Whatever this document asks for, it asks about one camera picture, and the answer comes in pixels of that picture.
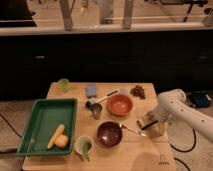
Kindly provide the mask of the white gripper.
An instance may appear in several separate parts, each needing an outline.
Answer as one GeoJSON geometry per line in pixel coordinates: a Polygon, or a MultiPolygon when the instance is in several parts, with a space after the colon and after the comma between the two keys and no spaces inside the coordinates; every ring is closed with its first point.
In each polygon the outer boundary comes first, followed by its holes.
{"type": "Polygon", "coordinates": [[[149,136],[163,136],[165,133],[166,118],[160,110],[153,110],[147,113],[147,121],[150,127],[147,128],[149,136]]]}

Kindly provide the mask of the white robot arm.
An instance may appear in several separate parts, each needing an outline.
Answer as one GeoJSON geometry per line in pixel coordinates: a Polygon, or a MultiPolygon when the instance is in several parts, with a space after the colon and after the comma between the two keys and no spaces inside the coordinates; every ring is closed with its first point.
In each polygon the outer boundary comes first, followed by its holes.
{"type": "Polygon", "coordinates": [[[181,89],[165,91],[157,95],[158,104],[148,112],[148,121],[165,122],[173,115],[198,131],[213,143],[213,117],[185,104],[186,93],[181,89]]]}

